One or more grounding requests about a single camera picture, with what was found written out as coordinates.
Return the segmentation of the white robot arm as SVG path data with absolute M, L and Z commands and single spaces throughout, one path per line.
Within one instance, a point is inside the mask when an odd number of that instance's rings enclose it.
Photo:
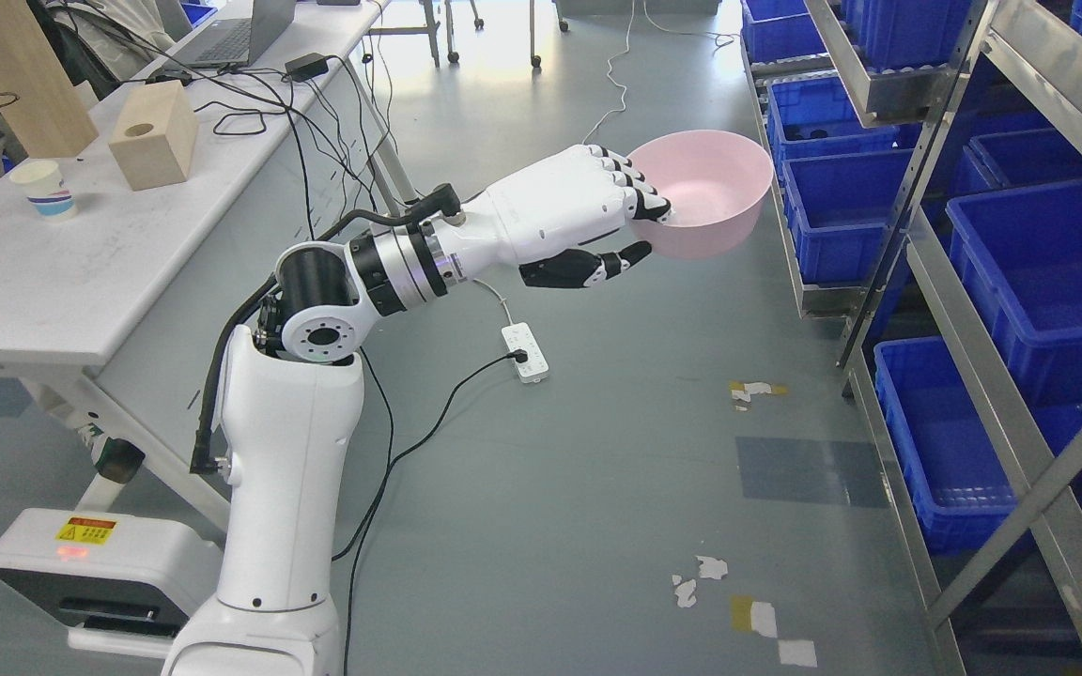
M 463 217 L 450 185 L 403 217 L 349 211 L 324 239 L 286 250 L 224 324 L 190 465 L 232 489 L 222 572 L 166 675 L 342 672 L 333 535 L 362 412 L 358 350 L 379 319 L 456 282 L 433 217 Z

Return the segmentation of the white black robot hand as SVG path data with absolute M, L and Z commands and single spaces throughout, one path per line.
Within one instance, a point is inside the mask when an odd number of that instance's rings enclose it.
M 609 281 L 652 252 L 635 242 L 618 252 L 583 246 L 636 220 L 665 223 L 672 206 L 631 159 L 597 145 L 573 145 L 520 168 L 465 202 L 462 225 L 435 227 L 465 277 L 494 264 L 518 267 L 525 284 L 584 288 Z

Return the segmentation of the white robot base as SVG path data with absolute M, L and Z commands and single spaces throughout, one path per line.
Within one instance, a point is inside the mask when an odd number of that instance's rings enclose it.
M 0 581 L 68 629 L 72 649 L 163 660 L 213 594 L 223 552 L 171 519 L 22 511 Z

